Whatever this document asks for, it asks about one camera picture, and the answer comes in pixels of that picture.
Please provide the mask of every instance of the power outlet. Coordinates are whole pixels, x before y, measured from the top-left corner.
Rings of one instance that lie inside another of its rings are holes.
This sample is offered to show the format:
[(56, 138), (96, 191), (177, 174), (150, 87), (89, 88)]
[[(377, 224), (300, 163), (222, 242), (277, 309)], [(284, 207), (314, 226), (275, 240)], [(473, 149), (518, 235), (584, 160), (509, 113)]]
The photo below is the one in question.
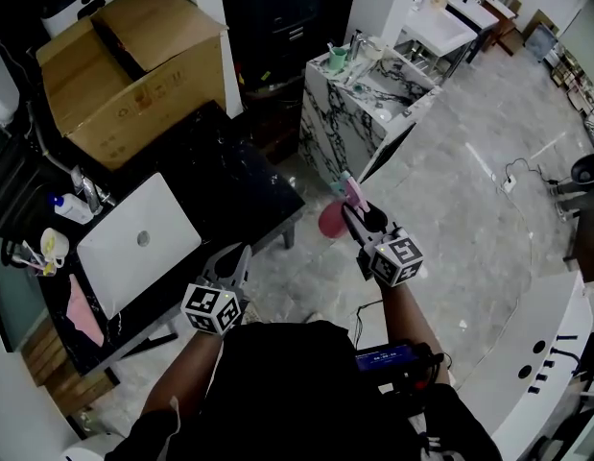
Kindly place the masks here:
[(510, 193), (515, 186), (516, 178), (514, 177), (514, 174), (510, 174), (510, 178), (504, 182), (504, 189), (506, 190), (506, 193)]

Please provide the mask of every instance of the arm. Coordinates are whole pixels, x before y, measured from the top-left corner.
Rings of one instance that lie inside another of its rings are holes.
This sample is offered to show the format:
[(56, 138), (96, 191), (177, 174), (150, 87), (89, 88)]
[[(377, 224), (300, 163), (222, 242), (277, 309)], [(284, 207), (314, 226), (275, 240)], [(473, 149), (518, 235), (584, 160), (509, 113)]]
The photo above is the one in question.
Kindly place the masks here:
[(198, 414), (221, 346), (221, 336), (197, 332), (155, 384), (141, 415), (171, 409), (171, 397), (178, 399), (182, 418)]
[[(442, 353), (440, 342), (429, 327), (416, 299), (406, 283), (388, 287), (379, 283), (382, 290), (384, 316), (389, 341), (410, 340), (414, 343), (426, 343), (433, 353)], [(445, 362), (440, 364), (438, 383), (450, 384), (450, 376)]]

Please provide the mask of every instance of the green cup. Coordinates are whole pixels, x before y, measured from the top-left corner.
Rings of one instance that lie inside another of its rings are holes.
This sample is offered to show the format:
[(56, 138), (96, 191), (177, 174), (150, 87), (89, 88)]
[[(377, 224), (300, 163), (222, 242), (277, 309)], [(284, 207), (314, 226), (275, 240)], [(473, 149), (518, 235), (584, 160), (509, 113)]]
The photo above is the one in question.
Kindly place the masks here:
[(328, 69), (341, 70), (345, 65), (347, 51), (344, 48), (333, 48), (328, 54)]

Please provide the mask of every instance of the sleeve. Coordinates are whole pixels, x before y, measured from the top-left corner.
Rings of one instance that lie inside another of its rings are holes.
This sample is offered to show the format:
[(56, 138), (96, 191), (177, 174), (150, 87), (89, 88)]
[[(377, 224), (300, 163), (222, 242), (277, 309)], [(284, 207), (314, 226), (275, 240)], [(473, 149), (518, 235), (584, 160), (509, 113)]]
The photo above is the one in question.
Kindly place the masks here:
[(131, 435), (105, 456), (106, 461), (156, 461), (168, 437), (178, 428), (175, 411), (153, 411), (136, 421)]
[(432, 387), (425, 418), (427, 430), (440, 437), (443, 450), (458, 452), (465, 461), (502, 461), (495, 443), (451, 386)]

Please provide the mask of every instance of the box flap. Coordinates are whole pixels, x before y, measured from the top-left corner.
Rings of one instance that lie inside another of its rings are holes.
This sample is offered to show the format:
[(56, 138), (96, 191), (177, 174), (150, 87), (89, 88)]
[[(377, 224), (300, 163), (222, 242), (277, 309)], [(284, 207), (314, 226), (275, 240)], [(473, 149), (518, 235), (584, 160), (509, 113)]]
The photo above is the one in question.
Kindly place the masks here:
[(93, 18), (147, 72), (226, 28), (189, 0), (113, 0)]
[(132, 83), (86, 17), (36, 53), (58, 130), (67, 135)]

